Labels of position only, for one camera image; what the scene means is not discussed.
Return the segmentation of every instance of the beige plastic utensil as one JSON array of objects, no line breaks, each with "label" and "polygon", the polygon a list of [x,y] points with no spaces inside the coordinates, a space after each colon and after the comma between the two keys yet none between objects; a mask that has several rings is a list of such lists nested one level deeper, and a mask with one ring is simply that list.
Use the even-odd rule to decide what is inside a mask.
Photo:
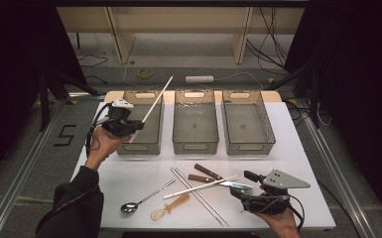
[{"label": "beige plastic utensil", "polygon": [[161,218],[163,218],[163,216],[166,212],[169,212],[169,214],[170,214],[170,212],[172,211],[173,208],[182,204],[188,198],[190,198],[190,195],[188,193],[182,194],[180,197],[178,197],[176,200],[174,200],[171,204],[165,205],[166,207],[164,209],[158,209],[158,210],[153,211],[151,213],[151,219],[153,219],[154,221],[160,220]]}]

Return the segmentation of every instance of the brown wooden handle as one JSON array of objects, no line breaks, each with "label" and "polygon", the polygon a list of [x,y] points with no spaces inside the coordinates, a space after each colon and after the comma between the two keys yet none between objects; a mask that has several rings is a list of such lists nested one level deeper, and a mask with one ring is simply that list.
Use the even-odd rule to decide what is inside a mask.
[{"label": "brown wooden handle", "polygon": [[197,169],[197,170],[199,170],[199,171],[202,171],[202,172],[206,173],[207,175],[212,176],[212,177],[215,178],[216,180],[221,180],[221,179],[222,179],[221,176],[219,176],[218,174],[216,174],[216,173],[210,171],[209,169],[203,167],[203,166],[200,165],[200,164],[195,164],[195,165],[194,165],[194,168]]},{"label": "brown wooden handle", "polygon": [[201,176],[196,176],[196,175],[189,175],[188,179],[190,179],[190,180],[198,180],[198,181],[205,181],[205,182],[213,182],[213,181],[215,181],[214,178],[207,178],[207,177],[201,177]]},{"label": "brown wooden handle", "polygon": [[170,213],[173,208],[180,205],[182,202],[186,201],[188,198],[190,198],[189,193],[182,194],[178,199],[174,200],[171,204],[166,206],[166,211]]}]

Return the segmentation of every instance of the metal spoon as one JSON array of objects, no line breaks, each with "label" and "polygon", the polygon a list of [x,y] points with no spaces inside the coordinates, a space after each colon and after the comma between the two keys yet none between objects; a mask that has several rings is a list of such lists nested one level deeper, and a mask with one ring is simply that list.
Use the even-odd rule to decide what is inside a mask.
[{"label": "metal spoon", "polygon": [[138,203],[137,202],[128,202],[126,204],[123,204],[120,207],[120,210],[122,212],[125,212],[125,213],[132,213],[132,212],[136,211],[138,209],[138,205],[139,204],[141,204],[142,202],[146,201],[148,198],[152,197],[153,195],[157,194],[158,192],[160,192],[161,190],[163,190],[164,188],[166,188],[168,185],[172,184],[175,181],[176,180],[173,178],[168,183],[166,183],[164,186],[160,187],[158,190],[154,191],[153,193],[151,193],[150,195],[148,195],[147,197],[145,197],[144,199],[142,199]]}]

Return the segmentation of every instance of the translucent gray storage bin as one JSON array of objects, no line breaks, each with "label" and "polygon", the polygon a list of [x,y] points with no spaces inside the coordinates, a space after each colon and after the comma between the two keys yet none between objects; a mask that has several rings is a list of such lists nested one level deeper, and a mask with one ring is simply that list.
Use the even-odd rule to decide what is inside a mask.
[{"label": "translucent gray storage bin", "polygon": [[222,92],[222,116],[228,155],[268,155],[275,144],[261,91]]},{"label": "translucent gray storage bin", "polygon": [[[128,120],[143,120],[160,91],[125,91],[123,99],[134,104]],[[159,155],[163,125],[163,96],[157,102],[132,143],[123,143],[118,149],[119,155]]]},{"label": "translucent gray storage bin", "polygon": [[218,126],[213,90],[176,90],[175,154],[215,154]]}]

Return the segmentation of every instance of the white stick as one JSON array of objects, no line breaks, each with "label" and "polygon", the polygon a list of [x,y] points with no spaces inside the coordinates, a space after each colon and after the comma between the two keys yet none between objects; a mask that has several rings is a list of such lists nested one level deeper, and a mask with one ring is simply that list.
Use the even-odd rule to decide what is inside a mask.
[{"label": "white stick", "polygon": [[196,187],[193,187],[193,188],[190,188],[190,189],[178,191],[178,192],[175,192],[175,193],[163,196],[163,199],[167,199],[167,198],[170,198],[170,197],[173,197],[173,196],[177,196],[177,195],[180,195],[180,194],[183,194],[183,193],[186,193],[186,192],[190,192],[190,191],[193,191],[193,190],[197,190],[197,189],[201,189],[201,188],[204,188],[204,187],[207,187],[207,186],[211,186],[211,185],[217,184],[219,182],[223,182],[223,181],[226,181],[228,179],[233,179],[233,178],[236,178],[236,177],[238,177],[238,176],[232,176],[232,177],[229,177],[229,178],[223,178],[222,180],[216,180],[216,181],[213,181],[213,182],[201,185],[201,186],[196,186]]},{"label": "white stick", "polygon": [[150,110],[147,112],[147,115],[145,115],[144,120],[142,120],[142,123],[144,123],[147,120],[147,117],[150,115],[151,111],[154,109],[156,106],[157,102],[159,101],[160,97],[162,97],[163,92],[166,90],[167,86],[169,86],[170,81],[172,81],[173,77],[171,76],[169,81],[166,83],[166,86],[163,88],[162,92],[160,92],[160,95],[157,97],[156,101],[154,104],[151,106]]}]

